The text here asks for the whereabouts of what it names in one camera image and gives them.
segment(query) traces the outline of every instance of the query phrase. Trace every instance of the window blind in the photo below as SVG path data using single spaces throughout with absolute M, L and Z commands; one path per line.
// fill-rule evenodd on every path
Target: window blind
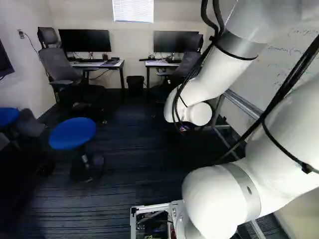
M 154 22 L 154 0 L 112 0 L 114 21 Z

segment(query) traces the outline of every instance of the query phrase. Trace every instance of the television screen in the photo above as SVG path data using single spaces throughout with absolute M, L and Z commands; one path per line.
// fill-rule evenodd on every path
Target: television screen
M 62 48 L 72 51 L 110 52 L 111 43 L 108 30 L 59 29 Z
M 198 31 L 154 31 L 154 52 L 184 52 L 187 39 Z
M 0 40 L 0 78 L 13 72 L 14 69 Z

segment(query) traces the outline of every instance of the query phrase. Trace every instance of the robotic arm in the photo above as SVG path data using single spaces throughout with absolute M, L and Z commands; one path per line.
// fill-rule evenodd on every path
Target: robotic arm
M 212 112 L 203 101 L 229 88 L 279 29 L 312 16 L 305 8 L 311 4 L 303 3 L 240 1 L 201 72 L 181 93 L 187 105 L 177 102 L 182 121 L 205 125 Z M 185 178 L 182 195 L 190 221 L 185 225 L 184 238 L 229 239 L 238 225 L 272 213 L 319 187 L 318 92 L 319 81 L 314 79 L 287 95 L 255 131 L 245 158 L 199 168 Z M 168 122 L 173 121 L 175 94 L 176 89 L 164 108 Z M 292 160 L 269 135 L 299 161 Z M 312 170 L 306 172 L 305 164 Z
M 224 34 L 206 57 L 200 73 L 185 86 L 177 101 L 181 121 L 205 125 L 212 116 L 204 101 L 223 94 L 258 57 L 279 31 L 310 19 L 316 3 L 299 0 L 242 0 L 226 23 Z M 172 107 L 177 89 L 165 104 L 164 117 L 173 122 Z

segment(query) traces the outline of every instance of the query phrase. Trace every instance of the desk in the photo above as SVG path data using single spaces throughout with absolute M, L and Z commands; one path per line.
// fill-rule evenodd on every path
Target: desk
M 71 65 L 75 68 L 99 68 L 99 69 L 110 69 L 110 70 L 120 70 L 120 77 L 121 77 L 121 91 L 122 91 L 122 98 L 125 96 L 125 85 L 124 85 L 124 75 L 123 75 L 123 67 L 124 67 L 124 60 L 120 60 L 115 65 L 107 65 L 103 62 L 71 62 Z
M 168 63 L 162 60 L 146 61 L 146 87 L 147 87 L 147 98 L 150 96 L 150 68 L 168 68 L 168 67 L 178 67 L 179 63 Z

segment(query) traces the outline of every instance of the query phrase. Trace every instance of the wall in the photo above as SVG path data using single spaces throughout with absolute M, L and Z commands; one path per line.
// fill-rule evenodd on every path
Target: wall
M 0 39 L 15 70 L 0 81 L 0 106 L 30 108 L 38 117 L 55 104 L 55 98 L 37 54 L 17 29 L 41 49 L 37 27 L 52 26 L 50 8 L 46 0 L 0 0 L 0 6 Z
M 154 30 L 200 31 L 206 33 L 206 25 L 200 17 L 200 0 L 155 0 L 154 24 L 124 23 L 113 21 L 112 0 L 49 0 L 56 29 L 107 29 L 110 31 L 111 56 L 125 59 L 124 76 L 142 75 L 146 68 L 140 58 L 153 52 Z M 93 72 L 92 78 L 101 73 Z M 160 77 L 151 69 L 151 86 Z M 120 88 L 118 72 L 110 71 L 95 84 L 106 88 Z

